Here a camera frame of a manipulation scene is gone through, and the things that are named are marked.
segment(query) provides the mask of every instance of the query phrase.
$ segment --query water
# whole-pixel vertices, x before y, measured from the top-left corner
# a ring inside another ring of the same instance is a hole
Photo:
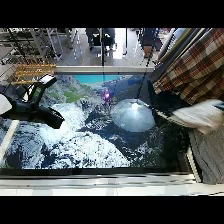
[[[121,75],[105,75],[105,81],[112,81],[121,77]],[[80,83],[97,83],[104,82],[103,75],[75,75],[76,80]]]

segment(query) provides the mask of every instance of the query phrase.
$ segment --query mountain image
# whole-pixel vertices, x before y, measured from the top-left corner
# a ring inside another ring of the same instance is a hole
[[[119,82],[108,82],[114,89]],[[183,171],[178,155],[187,149],[187,131],[158,117],[156,125],[144,132],[125,131],[114,124],[111,108],[131,96],[134,85],[114,95],[105,105],[102,88],[80,83],[74,76],[58,76],[46,89],[40,105],[52,107],[65,118],[60,129],[46,124],[19,122],[1,161],[2,168],[66,169],[143,167]],[[11,124],[2,120],[0,143]]]

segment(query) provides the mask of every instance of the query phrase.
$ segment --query brown plaid fabric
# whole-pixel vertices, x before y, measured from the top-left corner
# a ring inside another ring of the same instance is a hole
[[[224,101],[224,28],[212,28],[177,59],[153,86],[156,93],[180,92],[195,104],[207,99]]]

